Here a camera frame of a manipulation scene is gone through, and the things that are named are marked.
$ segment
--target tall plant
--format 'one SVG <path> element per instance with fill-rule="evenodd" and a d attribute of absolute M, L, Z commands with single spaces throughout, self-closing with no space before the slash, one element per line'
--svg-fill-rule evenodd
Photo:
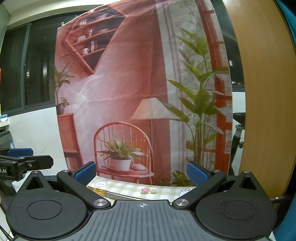
<path fill-rule="evenodd" d="M 180 29 L 183 33 L 187 35 L 187 38 L 180 36 L 177 36 L 177 38 L 186 46 L 188 46 L 191 52 L 202 57 L 201 59 L 204 62 L 206 70 L 204 71 L 204 68 L 202 67 L 200 62 L 196 63 L 194 61 L 191 61 L 190 57 L 187 56 L 184 51 L 179 50 L 184 59 L 182 61 L 183 64 L 193 74 L 194 79 L 198 81 L 199 89 L 192 90 L 183 86 L 177 81 L 168 80 L 172 85 L 174 85 L 180 91 L 187 95 L 187 98 L 179 97 L 179 99 L 183 106 L 192 113 L 193 117 L 195 117 L 194 126 L 190 126 L 190 119 L 188 115 L 179 110 L 177 107 L 170 104 L 165 104 L 165 106 L 169 111 L 171 111 L 178 117 L 178 119 L 174 119 L 175 121 L 183 122 L 188 126 L 191 132 L 191 139 L 186 141 L 186 148 L 193 151 L 193 160 L 196 163 L 207 167 L 208 156 L 205 162 L 206 145 L 215 139 L 216 132 L 224 134 L 221 129 L 210 123 L 210 120 L 214 115 L 221 113 L 221 111 L 215 105 L 216 96 L 214 93 L 222 93 L 219 93 L 215 90 L 210 90 L 208 88 L 208 83 L 211 79 L 211 76 L 215 74 L 229 72 L 229 68 L 222 67 L 216 70 L 209 71 L 206 61 L 206 55 L 208 55 L 208 44 L 206 37 L 199 37 L 186 29 Z"/>
<path fill-rule="evenodd" d="M 63 70 L 61 72 L 58 72 L 57 68 L 54 66 L 54 83 L 55 83 L 55 95 L 57 98 L 57 104 L 59 104 L 59 90 L 61 88 L 61 86 L 66 83 L 66 84 L 70 84 L 70 81 L 68 80 L 68 78 L 73 78 L 73 75 L 68 75 L 68 73 L 70 71 L 65 72 L 66 67 L 68 66 L 68 64 L 63 68 Z M 68 106 L 69 103 L 67 101 L 67 99 L 65 97 L 62 97 L 62 103 L 64 104 L 64 106 Z"/>

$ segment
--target lamp shade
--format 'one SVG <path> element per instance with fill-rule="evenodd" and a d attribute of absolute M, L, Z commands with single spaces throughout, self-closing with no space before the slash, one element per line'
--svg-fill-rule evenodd
<path fill-rule="evenodd" d="M 142 99 L 132 119 L 173 119 L 176 118 L 157 98 Z"/>

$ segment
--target blue gripper pad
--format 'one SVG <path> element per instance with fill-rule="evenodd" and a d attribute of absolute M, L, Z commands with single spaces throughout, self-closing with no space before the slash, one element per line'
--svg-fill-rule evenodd
<path fill-rule="evenodd" d="M 11 157 L 32 156 L 33 150 L 31 148 L 12 148 L 6 154 Z"/>
<path fill-rule="evenodd" d="M 192 163 L 187 163 L 186 168 L 187 176 L 189 179 L 196 185 L 200 185 L 206 180 L 209 179 L 209 176 L 203 172 L 201 169 L 199 169 L 197 166 L 193 165 Z"/>
<path fill-rule="evenodd" d="M 90 161 L 72 173 L 74 174 L 73 178 L 76 181 L 86 186 L 96 176 L 96 164 L 93 161 Z"/>

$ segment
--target wooden cabinet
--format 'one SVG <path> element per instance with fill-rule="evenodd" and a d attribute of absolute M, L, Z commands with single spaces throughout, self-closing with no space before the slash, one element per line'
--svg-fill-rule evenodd
<path fill-rule="evenodd" d="M 74 113 L 58 115 L 57 121 L 67 167 L 73 171 L 83 165 L 77 139 Z"/>

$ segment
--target checkered tablecloth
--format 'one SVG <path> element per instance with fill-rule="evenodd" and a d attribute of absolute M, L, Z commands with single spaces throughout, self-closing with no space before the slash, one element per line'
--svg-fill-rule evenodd
<path fill-rule="evenodd" d="M 134 197 L 145 200 L 169 200 L 174 201 L 194 187 L 163 187 L 143 185 L 110 180 L 96 176 L 89 184 L 91 188 L 105 190 L 110 193 Z"/>

